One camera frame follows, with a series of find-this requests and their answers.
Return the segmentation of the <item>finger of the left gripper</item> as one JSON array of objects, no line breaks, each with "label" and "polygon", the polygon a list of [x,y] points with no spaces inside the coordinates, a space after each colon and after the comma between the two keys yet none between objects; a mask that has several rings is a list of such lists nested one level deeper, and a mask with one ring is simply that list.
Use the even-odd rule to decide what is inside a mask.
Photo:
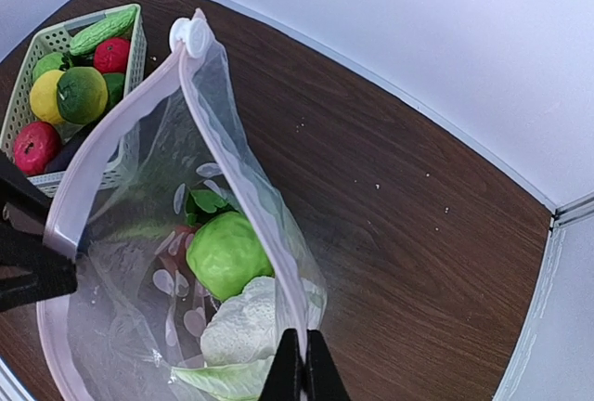
[{"label": "finger of the left gripper", "polygon": [[10,203],[26,213],[37,223],[45,225],[51,199],[38,189],[27,176],[1,153],[1,226],[9,225],[5,217],[6,205]]},{"label": "finger of the left gripper", "polygon": [[40,236],[1,225],[1,266],[23,275],[1,278],[1,311],[72,294],[78,288],[75,263],[46,247]]}]

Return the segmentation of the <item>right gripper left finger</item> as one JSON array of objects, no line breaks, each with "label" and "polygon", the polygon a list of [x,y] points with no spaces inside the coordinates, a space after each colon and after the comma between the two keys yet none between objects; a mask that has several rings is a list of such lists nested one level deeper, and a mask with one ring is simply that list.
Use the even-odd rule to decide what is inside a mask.
[{"label": "right gripper left finger", "polygon": [[302,393],[302,357],[295,329],[284,330],[265,379],[260,401],[298,401]]}]

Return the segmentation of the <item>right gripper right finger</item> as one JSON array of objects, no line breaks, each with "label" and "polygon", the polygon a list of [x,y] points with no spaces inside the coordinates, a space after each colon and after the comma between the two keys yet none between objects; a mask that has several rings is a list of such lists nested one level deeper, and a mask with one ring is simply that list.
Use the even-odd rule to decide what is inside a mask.
[{"label": "right gripper right finger", "polygon": [[340,373],[319,330],[307,332],[304,392],[311,401],[350,401]]}]

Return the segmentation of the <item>white toy cauliflower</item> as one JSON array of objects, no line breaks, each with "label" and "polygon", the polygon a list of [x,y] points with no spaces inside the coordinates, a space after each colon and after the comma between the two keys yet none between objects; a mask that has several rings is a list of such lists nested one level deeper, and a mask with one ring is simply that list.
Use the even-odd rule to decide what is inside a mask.
[{"label": "white toy cauliflower", "polygon": [[253,278],[222,302],[200,336],[200,368],[172,369],[180,400],[256,400],[265,384],[289,308],[273,277]]}]

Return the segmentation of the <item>yellow orange toy fruit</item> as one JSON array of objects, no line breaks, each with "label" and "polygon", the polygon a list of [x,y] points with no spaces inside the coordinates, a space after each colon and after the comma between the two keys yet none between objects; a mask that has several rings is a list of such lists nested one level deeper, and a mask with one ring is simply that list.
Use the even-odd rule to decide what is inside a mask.
[{"label": "yellow orange toy fruit", "polygon": [[65,122],[58,111],[58,81],[64,74],[60,70],[43,73],[33,84],[30,92],[31,110],[34,116],[46,123],[59,125]]}]

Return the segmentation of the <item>green toy lime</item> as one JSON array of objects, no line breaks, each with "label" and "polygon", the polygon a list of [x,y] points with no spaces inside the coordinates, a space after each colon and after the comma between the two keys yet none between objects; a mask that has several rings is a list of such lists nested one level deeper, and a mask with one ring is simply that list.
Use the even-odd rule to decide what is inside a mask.
[{"label": "green toy lime", "polygon": [[241,294],[254,278],[274,275],[252,224],[238,212],[222,213],[199,229],[186,259],[199,283],[221,302]]}]

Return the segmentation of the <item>red orange toy carrot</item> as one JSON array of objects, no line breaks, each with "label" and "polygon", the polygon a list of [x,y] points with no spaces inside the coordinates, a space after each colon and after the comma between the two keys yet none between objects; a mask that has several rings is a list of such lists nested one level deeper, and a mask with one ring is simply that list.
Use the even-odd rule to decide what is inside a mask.
[{"label": "red orange toy carrot", "polygon": [[186,256],[187,248],[197,230],[196,227],[176,226],[157,248],[156,255],[172,278],[175,278],[176,274],[179,273],[189,282],[195,280],[187,265]]}]

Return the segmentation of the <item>clear zip top bag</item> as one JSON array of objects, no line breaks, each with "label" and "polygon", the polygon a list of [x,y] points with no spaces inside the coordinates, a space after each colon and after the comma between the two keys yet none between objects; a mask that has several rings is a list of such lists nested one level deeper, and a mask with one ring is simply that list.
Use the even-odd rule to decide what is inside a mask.
[{"label": "clear zip top bag", "polygon": [[45,226],[77,290],[37,305],[67,400],[278,400],[285,332],[304,357],[328,296],[253,155],[224,47],[197,11],[91,132]]}]

